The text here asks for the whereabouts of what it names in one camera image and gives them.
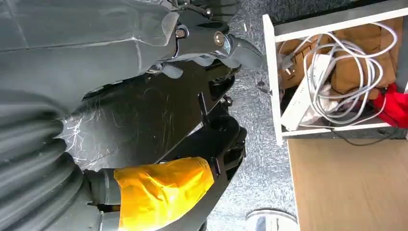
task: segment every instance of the brown cardboard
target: brown cardboard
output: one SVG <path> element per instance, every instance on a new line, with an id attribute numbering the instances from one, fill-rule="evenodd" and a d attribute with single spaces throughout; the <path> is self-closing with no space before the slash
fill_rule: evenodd
<path id="1" fill-rule="evenodd" d="M 399 48 L 401 47 L 402 41 L 402 23 L 403 18 L 390 19 L 382 22 L 383 24 L 391 27 L 396 31 L 398 35 L 398 43 L 387 53 L 376 57 L 375 59 L 380 63 L 383 68 L 384 76 L 381 82 L 377 85 L 378 88 L 387 87 L 389 84 L 395 82 L 395 72 L 397 69 L 398 53 Z M 346 39 L 358 45 L 362 50 L 367 54 L 377 53 L 386 47 L 388 47 L 393 40 L 391 34 L 382 29 L 379 26 L 373 24 L 367 24 L 362 26 L 356 26 L 352 28 L 347 28 L 343 30 L 338 30 L 334 32 L 335 36 L 340 40 Z M 315 43 L 318 36 L 312 37 L 310 40 L 312 43 L 307 42 L 301 49 L 298 54 L 292 59 L 294 64 L 293 72 L 288 74 L 285 70 L 279 70 L 279 74 L 282 78 L 281 86 L 286 88 L 291 88 L 296 85 L 299 85 L 304 77 L 303 69 L 303 59 L 304 56 L 315 47 Z M 332 39 L 329 36 L 323 36 L 320 44 L 330 43 Z M 299 44 L 301 40 L 294 39 L 285 43 L 282 47 L 281 53 L 289 54 L 293 51 Z M 330 49 L 323 49 L 319 53 L 327 53 Z M 345 52 L 337 52 L 336 56 L 345 54 Z M 309 57 L 307 65 L 311 63 L 312 56 Z M 367 83 L 367 66 L 364 59 L 359 59 L 363 68 L 363 74 L 365 79 L 365 84 Z M 359 87 L 360 78 L 358 66 L 353 58 L 343 59 L 337 62 L 335 71 L 331 79 L 332 87 L 335 90 L 332 90 L 332 95 L 339 95 L 337 92 L 348 93 L 353 89 Z M 376 99 L 379 94 L 378 89 L 371 90 L 369 94 L 369 99 Z"/>
<path id="2" fill-rule="evenodd" d="M 399 31 L 399 40 L 401 40 L 402 18 L 387 20 L 383 23 L 395 29 L 396 31 Z M 334 34 L 339 39 L 346 39 L 358 45 L 367 54 L 377 53 L 385 49 L 392 43 L 393 40 L 392 36 L 387 30 L 373 24 L 339 30 Z M 380 81 L 377 87 L 384 88 L 389 84 L 395 82 L 396 63 L 400 45 L 400 43 L 399 45 L 397 44 L 391 51 L 375 58 L 380 63 L 384 71 L 383 79 Z M 345 54 L 345 52 L 338 52 L 336 56 L 338 57 L 342 54 Z M 364 59 L 359 60 L 362 64 L 365 79 L 364 83 L 366 84 L 367 65 L 365 64 Z M 331 86 L 333 87 L 333 89 L 335 89 L 335 91 L 332 91 L 333 95 L 338 95 L 336 91 L 347 93 L 359 86 L 360 78 L 358 66 L 353 58 L 343 59 L 337 62 L 336 69 L 331 79 L 331 83 Z M 376 99 L 378 94 L 379 91 L 377 89 L 373 89 L 369 94 L 369 99 Z"/>

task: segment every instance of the gray carpet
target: gray carpet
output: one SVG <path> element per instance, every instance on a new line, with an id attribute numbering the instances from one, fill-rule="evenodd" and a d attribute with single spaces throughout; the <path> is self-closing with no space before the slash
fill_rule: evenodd
<path id="1" fill-rule="evenodd" d="M 243 0 L 230 23 L 232 33 L 253 43 L 265 54 L 262 15 L 281 21 L 340 6 L 349 0 Z M 254 209 L 277 208 L 296 216 L 287 146 L 276 145 L 270 97 L 257 88 L 268 87 L 267 68 L 242 70 L 228 95 L 230 110 L 248 130 L 247 158 L 208 218 L 209 231 L 245 230 L 245 216 Z"/>

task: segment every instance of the wooden surface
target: wooden surface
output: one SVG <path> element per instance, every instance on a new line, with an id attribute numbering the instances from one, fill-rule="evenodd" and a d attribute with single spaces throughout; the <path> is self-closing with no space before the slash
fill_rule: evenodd
<path id="1" fill-rule="evenodd" d="M 301 231 L 408 231 L 408 141 L 288 144 Z"/>

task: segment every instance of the open drawer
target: open drawer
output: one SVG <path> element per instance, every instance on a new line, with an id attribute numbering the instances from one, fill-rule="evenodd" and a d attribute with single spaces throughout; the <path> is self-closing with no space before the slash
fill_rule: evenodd
<path id="1" fill-rule="evenodd" d="M 330 13 L 322 16 L 317 16 L 313 18 L 303 19 L 299 21 L 294 21 L 290 23 L 281 24 L 274 26 L 271 22 L 269 15 L 265 14 L 263 16 L 264 33 L 265 33 L 265 44 L 266 53 L 268 59 L 268 74 L 269 74 L 269 85 L 270 91 L 272 93 L 271 103 L 272 103 L 272 114 L 273 122 L 275 126 L 275 135 L 278 144 L 283 143 L 283 138 L 292 137 L 296 135 L 305 135 L 313 133 L 323 133 L 330 132 L 326 128 L 311 128 L 311 127 L 299 127 L 297 130 L 288 131 L 281 124 L 281 103 L 280 103 L 280 89 L 278 80 L 278 68 L 277 68 L 277 47 L 282 42 L 289 41 L 292 39 L 301 39 L 311 35 L 320 34 L 328 31 L 336 31 L 349 27 L 360 26 L 372 22 L 379 22 L 387 19 L 404 17 L 408 15 L 408 0 L 388 0 L 380 3 L 375 3 L 363 7 L 353 8 L 346 11 L 339 11 L 335 13 Z M 404 36 L 408 36 L 408 28 L 405 28 L 407 23 L 404 23 Z M 406 54 L 406 59 L 408 59 L 408 44 L 402 45 L 400 49 L 399 59 L 403 59 L 403 54 Z M 397 71 L 398 76 L 404 76 L 404 73 L 399 70 Z M 320 121 L 315 124 L 317 126 L 322 126 Z M 334 130 L 355 130 L 355 129 L 367 129 L 367 128 L 381 128 L 388 127 L 389 124 L 383 122 L 379 118 L 373 118 L 364 123 L 339 127 Z"/>

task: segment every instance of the bolt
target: bolt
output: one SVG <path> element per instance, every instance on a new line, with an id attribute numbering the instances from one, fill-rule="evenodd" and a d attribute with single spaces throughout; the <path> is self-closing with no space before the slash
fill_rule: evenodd
<path id="1" fill-rule="evenodd" d="M 176 38 L 182 39 L 186 37 L 186 31 L 183 29 L 177 29 L 176 30 Z"/>
<path id="2" fill-rule="evenodd" d="M 214 34 L 214 42 L 216 43 L 217 46 L 222 47 L 224 45 L 224 42 L 225 42 L 224 35 L 221 32 L 217 31 Z"/>

